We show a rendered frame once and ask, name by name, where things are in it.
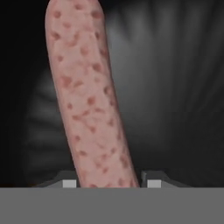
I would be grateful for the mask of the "pink speckled sausage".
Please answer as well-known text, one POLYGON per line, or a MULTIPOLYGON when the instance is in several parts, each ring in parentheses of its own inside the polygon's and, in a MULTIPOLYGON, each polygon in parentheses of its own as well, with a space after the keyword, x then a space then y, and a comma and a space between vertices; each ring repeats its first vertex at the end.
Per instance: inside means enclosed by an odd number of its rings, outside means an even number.
POLYGON ((80 185, 137 187, 98 0, 50 0, 45 37, 59 111, 80 185))

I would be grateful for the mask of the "dark grey ribbed bowl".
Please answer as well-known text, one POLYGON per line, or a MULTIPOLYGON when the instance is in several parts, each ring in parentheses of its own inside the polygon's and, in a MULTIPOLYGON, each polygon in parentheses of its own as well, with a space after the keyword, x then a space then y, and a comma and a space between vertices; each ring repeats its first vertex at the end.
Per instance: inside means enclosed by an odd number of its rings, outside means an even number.
MULTIPOLYGON (((49 0, 0 0, 0 187, 74 168, 49 69, 49 0)), ((100 0, 136 172, 224 187, 224 0, 100 0)))

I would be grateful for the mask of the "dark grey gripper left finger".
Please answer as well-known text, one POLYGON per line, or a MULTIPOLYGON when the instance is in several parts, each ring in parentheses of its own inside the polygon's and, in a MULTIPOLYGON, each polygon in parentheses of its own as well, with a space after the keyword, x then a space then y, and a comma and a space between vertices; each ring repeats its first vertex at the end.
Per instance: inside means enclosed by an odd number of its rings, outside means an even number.
POLYGON ((37 185, 37 188, 76 188, 77 174, 75 171, 60 171, 53 179, 37 185))

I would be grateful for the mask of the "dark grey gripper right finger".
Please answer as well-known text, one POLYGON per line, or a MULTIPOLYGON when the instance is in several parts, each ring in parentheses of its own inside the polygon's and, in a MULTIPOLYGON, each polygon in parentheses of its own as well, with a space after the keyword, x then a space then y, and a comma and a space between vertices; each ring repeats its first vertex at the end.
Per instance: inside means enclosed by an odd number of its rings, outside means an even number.
POLYGON ((176 180, 170 179, 162 171, 143 171, 142 187, 145 188, 189 188, 189 185, 182 184, 176 180))

